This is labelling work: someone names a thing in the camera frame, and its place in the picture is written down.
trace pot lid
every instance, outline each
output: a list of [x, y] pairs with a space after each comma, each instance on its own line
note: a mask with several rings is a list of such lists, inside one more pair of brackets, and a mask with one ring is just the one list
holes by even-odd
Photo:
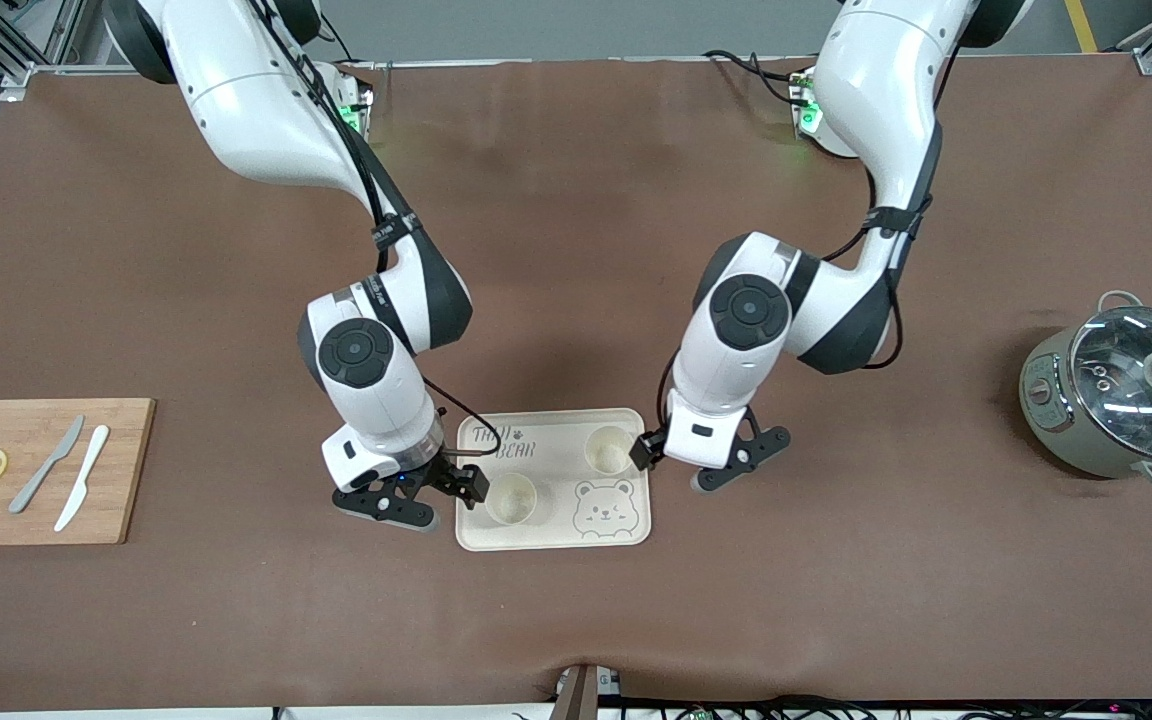
[[1075, 395], [1098, 425], [1152, 458], [1152, 306], [1115, 306], [1074, 334]]

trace brown tabletop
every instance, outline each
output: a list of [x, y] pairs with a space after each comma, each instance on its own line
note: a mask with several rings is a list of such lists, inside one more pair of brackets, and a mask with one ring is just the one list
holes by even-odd
[[[476, 304], [420, 367], [483, 411], [650, 418], [719, 242], [823, 253], [867, 207], [729, 65], [376, 81]], [[433, 492], [426, 536], [329, 505], [294, 332], [369, 273], [364, 210], [234, 176], [176, 88], [33, 78], [0, 108], [0, 397], [159, 406], [124, 546], [0, 548], [0, 710], [526, 702], [579, 661], [673, 697], [1152, 697], [1152, 487], [1053, 464], [1014, 396], [1101, 291], [1152, 304], [1152, 78], [965, 58], [941, 119], [895, 366], [783, 359], [755, 407], [790, 449], [713, 497], [664, 462], [641, 546], [470, 553]]]

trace cooking pot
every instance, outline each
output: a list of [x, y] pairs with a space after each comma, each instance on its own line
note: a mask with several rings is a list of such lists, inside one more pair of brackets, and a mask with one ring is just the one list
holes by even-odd
[[[1126, 305], [1106, 309], [1111, 297]], [[1105, 293], [1092, 319], [1029, 354], [1020, 404], [1039, 441], [1070, 465], [1152, 480], [1152, 306]]]

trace robotic arm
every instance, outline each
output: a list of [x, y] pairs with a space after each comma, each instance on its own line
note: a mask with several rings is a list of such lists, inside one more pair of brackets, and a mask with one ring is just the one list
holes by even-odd
[[[317, 0], [109, 0], [106, 23], [142, 76], [180, 86], [215, 158], [253, 181], [334, 187], [369, 209], [378, 272], [308, 304], [302, 359], [344, 425], [323, 444], [333, 502], [420, 530], [438, 515], [415, 500], [434, 486], [472, 507], [488, 480], [456, 468], [417, 354], [454, 342], [472, 304], [367, 143], [340, 109], [356, 78], [301, 50], [319, 32]], [[387, 268], [389, 251], [397, 256]]]
[[[874, 206], [847, 245], [861, 242], [861, 258], [855, 268], [840, 268], [829, 262], [836, 253], [820, 259], [759, 232], [719, 247], [673, 361], [666, 427], [635, 447], [639, 468], [668, 455], [699, 467], [692, 487], [717, 491], [790, 442], [785, 429], [759, 429], [749, 410], [781, 353], [826, 374], [872, 363], [931, 202], [941, 154], [937, 76], [956, 44], [996, 41], [1028, 6], [847, 1], [796, 90], [819, 113], [799, 123], [804, 132], [833, 154], [858, 156], [872, 177]], [[737, 434], [744, 420], [753, 425], [751, 439]]]

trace wooden cutting board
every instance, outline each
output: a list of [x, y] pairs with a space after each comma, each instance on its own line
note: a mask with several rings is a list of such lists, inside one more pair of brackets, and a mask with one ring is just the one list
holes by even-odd
[[[26, 509], [10, 514], [12, 499], [41, 468], [78, 415], [86, 418], [69, 455], [52, 467]], [[0, 450], [8, 456], [8, 468], [0, 477], [0, 544], [123, 541], [152, 418], [154, 401], [147, 397], [0, 400]], [[109, 439], [88, 476], [88, 500], [65, 530], [54, 532], [96, 425], [109, 425]]]

